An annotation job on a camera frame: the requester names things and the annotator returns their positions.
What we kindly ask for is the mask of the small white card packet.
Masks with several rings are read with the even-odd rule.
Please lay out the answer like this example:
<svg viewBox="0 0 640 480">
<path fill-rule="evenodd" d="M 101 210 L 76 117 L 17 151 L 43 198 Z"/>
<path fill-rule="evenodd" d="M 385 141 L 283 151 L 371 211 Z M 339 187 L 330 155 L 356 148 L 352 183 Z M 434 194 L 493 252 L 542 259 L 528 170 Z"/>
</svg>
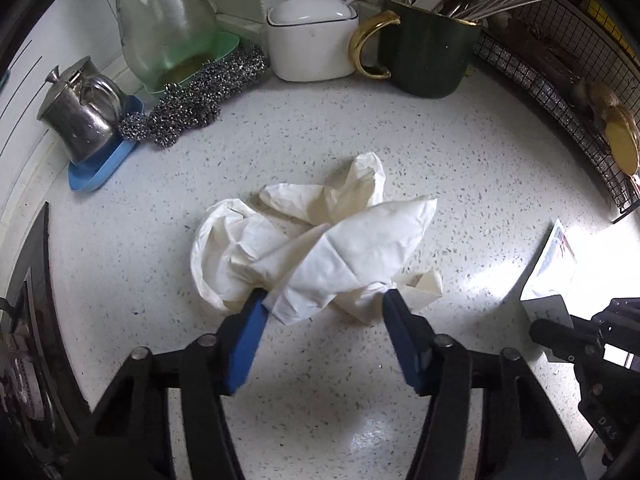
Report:
<svg viewBox="0 0 640 480">
<path fill-rule="evenodd" d="M 577 262 L 560 220 L 553 223 L 520 301 L 531 323 L 544 320 L 574 327 L 572 307 L 579 302 Z"/>
</svg>

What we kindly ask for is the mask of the white rubber glove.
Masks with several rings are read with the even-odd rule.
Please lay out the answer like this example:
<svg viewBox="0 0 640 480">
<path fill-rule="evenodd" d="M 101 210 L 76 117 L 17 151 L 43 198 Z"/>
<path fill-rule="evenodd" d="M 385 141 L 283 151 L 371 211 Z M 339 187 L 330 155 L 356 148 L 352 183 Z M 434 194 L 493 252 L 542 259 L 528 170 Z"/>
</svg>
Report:
<svg viewBox="0 0 640 480">
<path fill-rule="evenodd" d="M 265 186 L 260 200 L 308 224 L 290 237 L 238 198 L 206 210 L 190 252 L 200 297 L 223 315 L 258 286 L 267 310 L 284 325 L 311 318 L 329 304 L 363 324 L 382 318 L 381 298 L 400 291 L 412 312 L 442 296 L 442 277 L 430 269 L 410 282 L 396 278 L 424 240 L 437 209 L 434 198 L 386 200 L 377 154 L 356 156 L 338 188 L 318 184 Z"/>
</svg>

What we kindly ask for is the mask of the ginger root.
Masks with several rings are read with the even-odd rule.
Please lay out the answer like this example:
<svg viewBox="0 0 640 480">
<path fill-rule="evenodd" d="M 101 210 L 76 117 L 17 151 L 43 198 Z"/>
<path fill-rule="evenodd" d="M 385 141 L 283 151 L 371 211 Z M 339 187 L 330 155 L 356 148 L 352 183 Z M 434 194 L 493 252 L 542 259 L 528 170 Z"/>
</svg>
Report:
<svg viewBox="0 0 640 480">
<path fill-rule="evenodd" d="M 630 109 L 599 81 L 581 79 L 573 92 L 577 102 L 593 112 L 618 168 L 634 176 L 639 170 L 639 128 Z"/>
</svg>

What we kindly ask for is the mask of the black gas stove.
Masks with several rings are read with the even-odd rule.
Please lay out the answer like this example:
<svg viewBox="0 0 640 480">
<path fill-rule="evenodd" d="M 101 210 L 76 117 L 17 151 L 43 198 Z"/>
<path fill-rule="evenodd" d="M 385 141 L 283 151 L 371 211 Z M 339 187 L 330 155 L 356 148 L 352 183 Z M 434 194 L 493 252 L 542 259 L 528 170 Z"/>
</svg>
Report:
<svg viewBox="0 0 640 480">
<path fill-rule="evenodd" d="M 43 205 L 1 298 L 1 477 L 59 479 L 90 416 L 58 326 Z"/>
</svg>

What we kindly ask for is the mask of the blue saucer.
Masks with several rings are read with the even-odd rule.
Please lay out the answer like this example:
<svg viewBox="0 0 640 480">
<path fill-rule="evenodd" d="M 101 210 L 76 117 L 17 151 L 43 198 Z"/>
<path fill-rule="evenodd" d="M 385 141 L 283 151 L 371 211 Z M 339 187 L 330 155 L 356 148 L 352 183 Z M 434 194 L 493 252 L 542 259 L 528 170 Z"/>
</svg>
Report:
<svg viewBox="0 0 640 480">
<path fill-rule="evenodd" d="M 91 193 L 114 174 L 124 160 L 137 148 L 136 141 L 114 136 L 95 155 L 79 165 L 68 164 L 68 185 L 74 193 Z"/>
</svg>

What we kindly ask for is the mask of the steel wool scrubber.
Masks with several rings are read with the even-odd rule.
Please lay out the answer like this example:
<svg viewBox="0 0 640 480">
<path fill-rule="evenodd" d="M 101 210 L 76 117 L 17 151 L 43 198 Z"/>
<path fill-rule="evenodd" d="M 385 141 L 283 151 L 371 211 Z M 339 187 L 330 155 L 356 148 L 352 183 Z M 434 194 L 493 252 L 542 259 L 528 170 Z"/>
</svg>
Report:
<svg viewBox="0 0 640 480">
<path fill-rule="evenodd" d="M 269 69 L 267 55 L 254 44 L 206 62 L 184 86 L 166 84 L 149 113 L 131 112 L 122 118 L 120 134 L 130 141 L 170 148 L 184 134 L 212 124 L 222 104 L 257 86 Z"/>
</svg>

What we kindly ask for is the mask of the stainless steel teapot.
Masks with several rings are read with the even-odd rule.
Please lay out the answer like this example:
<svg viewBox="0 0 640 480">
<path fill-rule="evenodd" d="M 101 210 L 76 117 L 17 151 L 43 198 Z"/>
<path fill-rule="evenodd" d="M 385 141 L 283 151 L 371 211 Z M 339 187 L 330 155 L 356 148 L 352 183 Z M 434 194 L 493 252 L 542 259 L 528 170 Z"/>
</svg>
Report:
<svg viewBox="0 0 640 480">
<path fill-rule="evenodd" d="M 62 72 L 55 66 L 44 81 L 50 87 L 37 119 L 58 134 L 73 164 L 82 164 L 117 136 L 128 96 L 90 56 Z"/>
</svg>

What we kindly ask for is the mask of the dark green utensil mug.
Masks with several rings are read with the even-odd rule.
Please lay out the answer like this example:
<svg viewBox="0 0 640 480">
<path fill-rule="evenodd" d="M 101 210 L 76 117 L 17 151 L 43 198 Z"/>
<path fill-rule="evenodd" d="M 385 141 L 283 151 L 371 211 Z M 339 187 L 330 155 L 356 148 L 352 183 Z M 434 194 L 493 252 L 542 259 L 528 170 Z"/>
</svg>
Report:
<svg viewBox="0 0 640 480">
<path fill-rule="evenodd" d="M 425 99 L 442 99 L 459 87 L 482 26 L 382 0 L 382 12 L 352 34 L 348 55 L 360 75 L 387 80 Z"/>
</svg>

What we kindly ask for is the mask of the white ceramic sugar pot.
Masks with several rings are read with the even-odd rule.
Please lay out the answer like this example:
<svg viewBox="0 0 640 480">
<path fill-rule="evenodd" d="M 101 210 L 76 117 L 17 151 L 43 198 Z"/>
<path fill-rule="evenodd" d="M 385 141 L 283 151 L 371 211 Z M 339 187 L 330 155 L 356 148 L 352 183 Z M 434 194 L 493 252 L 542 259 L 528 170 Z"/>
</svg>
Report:
<svg viewBox="0 0 640 480">
<path fill-rule="evenodd" d="M 286 0 L 266 15 L 273 73 L 288 82 L 315 82 L 351 75 L 348 54 L 359 16 L 349 1 Z"/>
</svg>

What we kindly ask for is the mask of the glass carafe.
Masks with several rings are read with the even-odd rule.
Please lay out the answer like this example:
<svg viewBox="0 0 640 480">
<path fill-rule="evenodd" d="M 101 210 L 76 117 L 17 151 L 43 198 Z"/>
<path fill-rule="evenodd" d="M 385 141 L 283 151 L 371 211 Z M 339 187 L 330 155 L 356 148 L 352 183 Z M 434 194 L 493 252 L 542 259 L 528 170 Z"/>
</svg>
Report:
<svg viewBox="0 0 640 480">
<path fill-rule="evenodd" d="M 149 92 L 190 78 L 217 56 L 208 0 L 116 0 L 116 16 L 125 61 Z"/>
</svg>

